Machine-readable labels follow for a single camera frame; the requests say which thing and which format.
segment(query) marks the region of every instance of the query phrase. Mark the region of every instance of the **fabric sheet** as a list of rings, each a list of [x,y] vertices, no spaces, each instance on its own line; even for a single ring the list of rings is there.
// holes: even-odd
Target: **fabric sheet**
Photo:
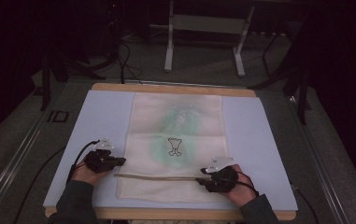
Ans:
[[[208,177],[201,168],[213,156],[228,156],[221,97],[136,93],[127,133],[121,175]],[[119,177],[118,197],[152,202],[225,201],[196,181]]]

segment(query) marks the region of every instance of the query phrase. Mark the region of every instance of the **wire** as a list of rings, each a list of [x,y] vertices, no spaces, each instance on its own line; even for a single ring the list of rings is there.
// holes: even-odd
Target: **wire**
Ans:
[[[72,166],[70,167],[70,171],[69,171],[69,175],[67,176],[66,179],[66,184],[69,182],[69,180],[72,178],[73,173],[76,170],[76,166],[78,164],[78,159],[81,157],[82,153],[84,152],[85,149],[87,149],[88,146],[90,145],[95,145],[96,143],[100,142],[100,140],[97,141],[91,141],[90,143],[88,143],[87,145],[84,146],[84,148],[79,152],[78,156],[76,157],[75,162],[72,164]]]
[[[32,183],[29,186],[29,189],[26,191],[25,196],[23,197],[22,201],[21,201],[21,205],[20,208],[18,209],[17,215],[15,216],[14,219],[14,224],[17,223],[18,219],[20,218],[21,215],[21,211],[23,209],[23,206],[25,205],[26,199],[29,196],[30,191],[32,190],[33,185],[35,184],[38,176],[40,175],[40,173],[43,171],[44,167],[46,167],[46,165],[50,162],[50,160],[52,160],[56,155],[58,155],[60,152],[62,152],[66,147],[63,147],[61,149],[59,149],[58,151],[56,151],[54,154],[52,154],[44,163],[43,165],[40,167],[40,169],[37,171],[37,174],[35,175],[35,178],[32,180]]]
[[[317,214],[315,213],[315,210],[314,208],[311,206],[311,204],[309,203],[309,201],[306,199],[306,197],[304,196],[304,194],[302,193],[302,191],[297,188],[292,182],[291,180],[289,180],[289,182],[291,183],[291,186],[293,187],[294,190],[297,191],[297,193],[303,198],[303,200],[306,202],[306,205],[308,205],[309,207],[309,210],[311,210],[311,213],[312,213],[312,216],[314,216],[315,218],[315,223],[319,224],[320,221],[318,220],[318,216]]]
[[[88,146],[95,145],[98,142],[100,142],[100,140],[91,141],[91,143],[88,143],[87,145],[85,145],[85,147],[79,152],[78,156],[76,157],[74,165],[76,166],[78,164],[78,159],[81,157],[82,153],[84,152],[85,149],[87,149]]]

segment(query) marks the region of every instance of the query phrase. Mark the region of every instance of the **wooden table edge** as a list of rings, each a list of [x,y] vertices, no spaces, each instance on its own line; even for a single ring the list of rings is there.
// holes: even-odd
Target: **wooden table edge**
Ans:
[[[220,209],[182,209],[182,208],[94,208],[99,219],[123,220],[243,220],[236,210]],[[46,217],[56,213],[55,207],[46,207]],[[293,220],[295,211],[274,211],[277,218],[283,221]]]
[[[252,90],[217,87],[95,83],[92,90],[256,97],[256,93]]]

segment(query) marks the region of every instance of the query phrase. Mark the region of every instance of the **person's right hand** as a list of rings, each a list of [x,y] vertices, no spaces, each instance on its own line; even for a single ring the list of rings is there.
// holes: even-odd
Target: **person's right hand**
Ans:
[[[232,167],[238,172],[238,181],[252,186],[252,183],[249,178],[246,175],[243,175],[243,172],[239,165],[235,164]],[[236,184],[232,190],[227,193],[221,193],[221,195],[228,198],[237,207],[241,207],[256,198],[256,194],[252,189],[240,184]]]

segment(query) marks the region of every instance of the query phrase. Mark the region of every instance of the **sleeve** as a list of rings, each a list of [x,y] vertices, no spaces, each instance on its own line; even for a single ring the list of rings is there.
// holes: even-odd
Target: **sleeve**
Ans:
[[[50,216],[48,223],[97,223],[93,211],[93,185],[71,180],[56,204],[57,213]]]
[[[270,202],[265,194],[253,199],[239,208],[245,223],[278,223]]]

